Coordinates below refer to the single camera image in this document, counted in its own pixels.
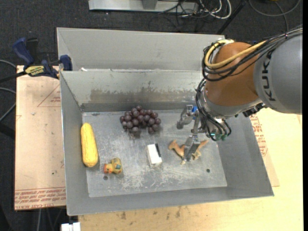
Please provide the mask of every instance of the gray metal tray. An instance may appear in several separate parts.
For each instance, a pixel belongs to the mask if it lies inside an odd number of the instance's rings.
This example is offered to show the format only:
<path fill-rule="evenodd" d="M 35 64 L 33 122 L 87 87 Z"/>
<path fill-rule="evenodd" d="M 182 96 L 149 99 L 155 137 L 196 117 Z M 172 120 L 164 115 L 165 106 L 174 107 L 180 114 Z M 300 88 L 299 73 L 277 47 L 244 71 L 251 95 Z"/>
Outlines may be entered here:
<path fill-rule="evenodd" d="M 100 159 L 97 166 L 86 169 L 90 197 L 227 186 L 216 143 L 208 142 L 198 159 L 181 165 L 181 158 L 168 146 L 174 139 L 184 144 L 190 126 L 176 128 L 181 110 L 157 112 L 162 119 L 160 130 L 150 135 L 142 129 L 136 138 L 121 126 L 119 118 L 124 112 L 83 114 L 83 122 L 93 127 Z M 208 138 L 202 134 L 199 139 Z M 155 143 L 160 148 L 163 163 L 150 167 L 145 147 Z M 114 157 L 121 159 L 123 174 L 107 176 L 102 168 Z"/>
<path fill-rule="evenodd" d="M 230 118 L 231 136 L 206 145 L 196 161 L 180 165 L 180 158 L 166 148 L 173 139 L 181 144 L 190 135 L 192 127 L 177 130 L 176 121 L 187 104 L 194 104 L 200 78 L 199 71 L 61 72 L 68 215 L 273 195 L 250 120 L 242 115 Z M 129 140 L 119 115 L 138 104 L 159 113 L 162 130 L 154 136 L 143 131 L 140 139 Z M 92 169 L 81 157 L 85 121 L 93 125 L 100 153 Z M 163 157 L 157 171 L 145 160 L 145 146 L 154 142 Z M 114 156 L 123 160 L 123 177 L 104 180 L 101 166 Z"/>

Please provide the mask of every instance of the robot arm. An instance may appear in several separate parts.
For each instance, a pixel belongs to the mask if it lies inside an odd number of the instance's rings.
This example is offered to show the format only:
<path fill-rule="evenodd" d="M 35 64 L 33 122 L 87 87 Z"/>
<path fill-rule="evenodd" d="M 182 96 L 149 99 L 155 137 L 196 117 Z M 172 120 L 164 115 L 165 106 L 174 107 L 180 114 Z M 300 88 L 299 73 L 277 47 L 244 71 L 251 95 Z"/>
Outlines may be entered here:
<path fill-rule="evenodd" d="M 190 120 L 194 115 L 201 123 L 194 135 L 204 132 L 214 141 L 225 139 L 231 134 L 228 118 L 250 116 L 263 107 L 301 114 L 302 41 L 300 26 L 253 46 L 227 39 L 207 47 L 197 109 L 188 111 Z M 186 124 L 183 117 L 180 123 Z"/>

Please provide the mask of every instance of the grape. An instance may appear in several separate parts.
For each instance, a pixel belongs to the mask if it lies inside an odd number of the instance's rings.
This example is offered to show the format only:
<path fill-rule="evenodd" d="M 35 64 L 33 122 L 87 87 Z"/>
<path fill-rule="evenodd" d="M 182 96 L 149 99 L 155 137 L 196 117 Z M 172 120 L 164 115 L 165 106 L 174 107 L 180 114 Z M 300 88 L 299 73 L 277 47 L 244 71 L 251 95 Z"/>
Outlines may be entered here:
<path fill-rule="evenodd" d="M 139 121 L 137 119 L 133 119 L 133 125 L 134 126 L 138 126 L 139 125 Z"/>
<path fill-rule="evenodd" d="M 131 121 L 129 121 L 127 124 L 126 124 L 126 127 L 127 128 L 132 128 L 133 127 L 133 123 Z"/>
<path fill-rule="evenodd" d="M 158 118 L 158 113 L 157 112 L 153 112 L 151 114 L 151 118 L 153 118 L 153 119 Z"/>
<path fill-rule="evenodd" d="M 144 118 L 144 116 L 142 116 L 142 115 L 139 115 L 139 116 L 137 117 L 137 119 L 138 119 L 138 121 L 139 121 L 140 123 L 143 121 L 143 118 Z"/>
<path fill-rule="evenodd" d="M 136 109 L 137 109 L 138 111 L 140 111 L 140 110 L 142 110 L 142 107 L 141 107 L 140 105 L 137 105 L 137 106 L 136 106 Z"/>
<path fill-rule="evenodd" d="M 150 125 L 153 125 L 154 123 L 155 123 L 155 120 L 154 120 L 153 118 L 150 118 L 150 119 L 149 119 L 149 124 L 150 124 Z"/>
<path fill-rule="evenodd" d="M 148 127 L 148 132 L 151 134 L 151 133 L 154 133 L 154 130 L 153 130 L 153 128 L 151 128 L 151 127 Z"/>
<path fill-rule="evenodd" d="M 150 120 L 150 116 L 149 115 L 145 115 L 143 120 L 146 121 L 146 122 L 149 121 Z"/>
<path fill-rule="evenodd" d="M 146 121 L 143 121 L 141 126 L 143 126 L 145 128 L 146 127 Z"/>
<path fill-rule="evenodd" d="M 131 121 L 131 116 L 126 115 L 124 119 L 125 119 L 126 122 L 129 122 L 129 121 Z"/>
<path fill-rule="evenodd" d="M 144 115 L 144 116 L 146 115 L 146 111 L 145 111 L 145 110 L 140 110 L 139 113 L 140 113 L 140 115 L 142 115 L 142 116 L 143 116 L 143 115 Z"/>
<path fill-rule="evenodd" d="M 146 111 L 146 114 L 149 115 L 149 116 L 150 116 L 152 113 L 153 113 L 153 110 L 147 110 L 147 111 Z"/>
<path fill-rule="evenodd" d="M 139 128 L 138 128 L 138 127 L 133 127 L 132 131 L 133 131 L 134 133 L 136 133 L 136 132 L 139 131 Z"/>
<path fill-rule="evenodd" d="M 159 118 L 156 118 L 156 119 L 155 119 L 155 123 L 159 125 L 159 124 L 161 124 L 161 123 L 162 123 L 162 120 L 161 120 L 161 119 L 159 119 Z"/>
<path fill-rule="evenodd" d="M 136 110 L 137 110 L 136 108 L 132 108 L 131 113 L 133 114 Z"/>
<path fill-rule="evenodd" d="M 158 131 L 158 125 L 157 124 L 153 124 L 152 128 L 153 128 L 154 131 Z"/>
<path fill-rule="evenodd" d="M 138 110 L 134 111 L 133 112 L 133 117 L 137 118 L 138 116 L 139 116 L 139 111 Z"/>

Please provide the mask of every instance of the white block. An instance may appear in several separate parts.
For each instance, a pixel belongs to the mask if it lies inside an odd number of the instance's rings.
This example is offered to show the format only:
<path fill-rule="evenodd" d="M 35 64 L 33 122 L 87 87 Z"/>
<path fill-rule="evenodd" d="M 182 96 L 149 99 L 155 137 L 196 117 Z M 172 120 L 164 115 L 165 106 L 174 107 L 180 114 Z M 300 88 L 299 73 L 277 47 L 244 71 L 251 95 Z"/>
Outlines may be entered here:
<path fill-rule="evenodd" d="M 146 147 L 150 167 L 156 167 L 162 164 L 163 160 L 160 156 L 157 144 L 149 144 Z"/>

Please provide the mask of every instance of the orange object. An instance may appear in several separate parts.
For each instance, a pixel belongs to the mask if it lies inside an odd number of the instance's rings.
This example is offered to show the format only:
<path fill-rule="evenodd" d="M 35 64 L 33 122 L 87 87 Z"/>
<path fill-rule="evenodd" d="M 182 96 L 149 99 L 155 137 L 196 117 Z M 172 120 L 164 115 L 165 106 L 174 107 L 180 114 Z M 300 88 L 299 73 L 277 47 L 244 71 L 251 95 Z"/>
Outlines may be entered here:
<path fill-rule="evenodd" d="M 111 159 L 110 164 L 104 164 L 104 173 L 105 174 L 120 174 L 123 171 L 122 169 L 122 163 L 119 158 L 113 158 Z"/>

